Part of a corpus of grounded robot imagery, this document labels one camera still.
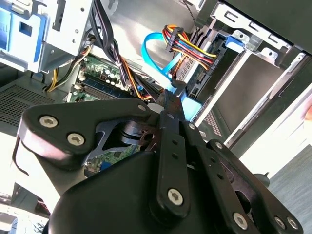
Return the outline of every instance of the silver screw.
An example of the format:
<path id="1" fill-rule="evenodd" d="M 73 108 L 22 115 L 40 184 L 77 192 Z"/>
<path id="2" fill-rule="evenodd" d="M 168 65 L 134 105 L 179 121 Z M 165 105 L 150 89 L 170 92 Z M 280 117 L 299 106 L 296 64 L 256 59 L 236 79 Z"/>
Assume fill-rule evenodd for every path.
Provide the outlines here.
<path id="1" fill-rule="evenodd" d="M 143 111 L 146 111 L 146 108 L 144 106 L 142 106 L 142 105 L 139 105 L 138 108 L 143 110 Z"/>
<path id="2" fill-rule="evenodd" d="M 183 196 L 176 189 L 169 189 L 169 191 L 168 191 L 168 198 L 176 206 L 180 206 L 183 203 Z"/>
<path id="3" fill-rule="evenodd" d="M 71 133 L 68 135 L 67 140 L 70 144 L 80 146 L 84 144 L 84 138 L 78 133 Z"/>
<path id="4" fill-rule="evenodd" d="M 246 219 L 240 213 L 234 213 L 233 219 L 241 229 L 246 230 L 248 228 Z"/>
<path id="5" fill-rule="evenodd" d="M 278 223 L 278 225 L 279 225 L 282 229 L 286 229 L 285 224 L 283 223 L 283 221 L 282 221 L 279 217 L 275 216 L 274 218 L 275 218 L 275 221 Z"/>
<path id="6" fill-rule="evenodd" d="M 52 116 L 42 116 L 39 119 L 39 122 L 43 127 L 46 127 L 46 128 L 54 128 L 59 123 L 57 119 Z"/>
<path id="7" fill-rule="evenodd" d="M 293 218 L 287 217 L 287 221 L 289 222 L 289 224 L 290 224 L 293 228 L 295 228 L 295 229 L 298 230 L 298 225 L 297 225 L 296 222 L 293 220 Z"/>
<path id="8" fill-rule="evenodd" d="M 169 118 L 175 119 L 175 117 L 174 117 L 173 115 L 171 115 L 170 113 L 168 113 L 167 116 L 168 116 Z"/>
<path id="9" fill-rule="evenodd" d="M 220 142 L 216 142 L 215 145 L 216 145 L 219 149 L 222 149 L 222 148 L 223 148 L 223 146 L 221 145 Z"/>
<path id="10" fill-rule="evenodd" d="M 193 125 L 192 123 L 189 123 L 189 127 L 190 127 L 191 129 L 193 129 L 193 130 L 196 129 L 195 125 Z"/>

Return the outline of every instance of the yellow wire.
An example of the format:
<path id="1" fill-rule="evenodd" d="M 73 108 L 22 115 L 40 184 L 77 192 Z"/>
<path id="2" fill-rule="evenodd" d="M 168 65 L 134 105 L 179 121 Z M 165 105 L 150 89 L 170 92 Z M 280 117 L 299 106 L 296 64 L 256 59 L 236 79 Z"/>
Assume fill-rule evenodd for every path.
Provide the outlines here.
<path id="1" fill-rule="evenodd" d="M 124 60 L 123 58 L 121 58 L 121 60 L 122 60 L 124 66 L 125 66 L 125 68 L 126 68 L 126 72 L 127 72 L 128 77 L 129 77 L 129 79 L 130 79 L 130 82 L 132 83 L 133 88 L 135 89 L 135 92 L 136 92 L 137 96 L 138 96 L 140 99 L 142 99 L 142 100 L 148 100 L 148 99 L 150 99 L 151 97 L 143 97 L 143 96 L 139 93 L 139 91 L 137 90 L 137 86 L 136 86 L 136 84 L 135 84 L 135 82 L 134 82 L 134 79 L 133 79 L 133 77 L 132 77 L 132 75 L 131 75 L 131 72 L 130 72 L 130 70 L 129 70 L 129 67 L 128 67 L 128 65 L 127 65 L 127 63 L 125 62 L 125 60 Z"/>
<path id="2" fill-rule="evenodd" d="M 86 49 L 86 51 L 83 53 L 83 56 L 82 56 L 78 61 L 76 61 L 76 63 L 74 64 L 73 69 L 72 69 L 72 73 L 73 73 L 74 69 L 76 68 L 76 66 L 90 53 L 90 51 L 91 51 L 91 46 L 88 46 L 88 48 Z M 54 86 L 53 86 L 51 89 L 48 90 L 48 92 L 51 92 L 51 91 L 53 91 L 53 90 L 55 90 L 55 89 L 57 88 L 57 87 L 55 87 L 55 84 L 54 84 Z"/>
<path id="3" fill-rule="evenodd" d="M 168 25 L 169 31 L 170 31 L 170 32 L 173 32 L 173 29 L 172 29 L 171 27 L 177 27 L 177 26 L 176 26 L 176 25 L 173 25 L 173 24 Z M 184 41 L 185 43 L 187 43 L 189 46 L 191 46 L 191 47 L 197 49 L 198 51 L 202 52 L 203 54 L 205 54 L 205 55 L 207 55 L 207 56 L 210 56 L 210 57 L 213 57 L 213 58 L 216 57 L 216 55 L 209 54 L 209 53 L 207 53 L 206 51 L 203 51 L 202 49 L 198 48 L 196 45 L 192 44 L 188 38 L 185 39 L 180 33 L 178 34 L 178 36 L 180 37 L 180 39 L 181 39 L 182 41 Z"/>
<path id="4" fill-rule="evenodd" d="M 188 54 L 183 53 L 182 50 L 179 50 L 179 49 L 176 49 L 176 48 L 172 48 L 172 49 L 173 49 L 174 51 L 181 52 L 184 56 L 189 57 L 190 59 L 193 59 L 194 61 L 198 62 L 205 70 L 208 70 L 208 67 L 207 67 L 204 63 L 202 63 L 201 61 L 195 59 L 194 57 L 192 57 L 192 56 L 190 56 L 190 55 L 188 55 Z"/>
<path id="5" fill-rule="evenodd" d="M 47 92 L 50 92 L 54 88 L 56 83 L 57 83 L 57 70 L 54 69 L 53 70 L 53 78 L 52 78 L 51 87 L 47 90 Z"/>

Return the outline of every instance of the ventilation grille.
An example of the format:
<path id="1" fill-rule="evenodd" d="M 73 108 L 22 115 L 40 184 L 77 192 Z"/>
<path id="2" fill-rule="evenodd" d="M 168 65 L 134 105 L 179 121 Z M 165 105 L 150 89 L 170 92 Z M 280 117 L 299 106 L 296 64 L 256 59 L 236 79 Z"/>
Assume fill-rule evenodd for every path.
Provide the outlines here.
<path id="1" fill-rule="evenodd" d="M 212 127 L 214 134 L 216 134 L 217 136 L 222 136 L 218 125 L 216 124 L 215 121 L 215 117 L 213 116 L 213 114 L 211 112 L 209 112 L 207 114 L 207 116 L 205 117 L 205 121 Z"/>
<path id="2" fill-rule="evenodd" d="M 0 122 L 18 127 L 20 117 L 31 105 L 50 104 L 54 100 L 13 85 L 0 92 Z"/>

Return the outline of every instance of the green circuit board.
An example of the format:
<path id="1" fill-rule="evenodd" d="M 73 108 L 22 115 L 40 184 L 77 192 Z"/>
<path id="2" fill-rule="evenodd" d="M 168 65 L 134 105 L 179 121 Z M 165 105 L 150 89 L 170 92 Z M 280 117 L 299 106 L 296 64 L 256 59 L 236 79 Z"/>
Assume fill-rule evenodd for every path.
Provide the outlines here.
<path id="1" fill-rule="evenodd" d="M 72 93 L 70 98 L 70 102 L 82 102 L 82 101 L 96 101 L 98 100 L 96 97 L 86 94 L 85 92 L 81 92 L 79 90 L 75 90 Z"/>
<path id="2" fill-rule="evenodd" d="M 105 80 L 107 78 L 107 71 L 110 73 L 114 73 L 116 77 L 119 77 L 119 70 L 114 65 L 109 62 L 101 61 L 98 58 L 94 58 L 91 56 L 87 56 L 84 59 L 84 72 L 86 75 L 92 76 L 94 78 L 98 78 L 101 80 Z"/>
<path id="3" fill-rule="evenodd" d="M 139 149 L 140 149 L 139 146 L 131 145 L 123 152 L 108 152 L 106 154 L 97 156 L 86 162 L 85 169 L 93 173 L 98 173 L 100 171 L 103 162 L 107 162 L 113 165 L 127 158 L 128 156 L 138 152 Z"/>

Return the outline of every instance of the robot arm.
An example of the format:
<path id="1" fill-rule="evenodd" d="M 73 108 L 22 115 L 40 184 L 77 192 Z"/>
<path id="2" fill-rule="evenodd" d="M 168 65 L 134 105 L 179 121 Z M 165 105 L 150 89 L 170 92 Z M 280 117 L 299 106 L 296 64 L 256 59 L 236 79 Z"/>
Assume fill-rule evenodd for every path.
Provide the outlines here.
<path id="1" fill-rule="evenodd" d="M 46 203 L 54 192 L 48 233 L 303 233 L 225 145 L 202 140 L 178 97 L 164 91 L 158 107 L 129 98 L 24 112 L 13 162 L 25 181 L 46 180 L 33 188 Z M 140 152 L 83 177 L 88 158 L 132 144 Z"/>

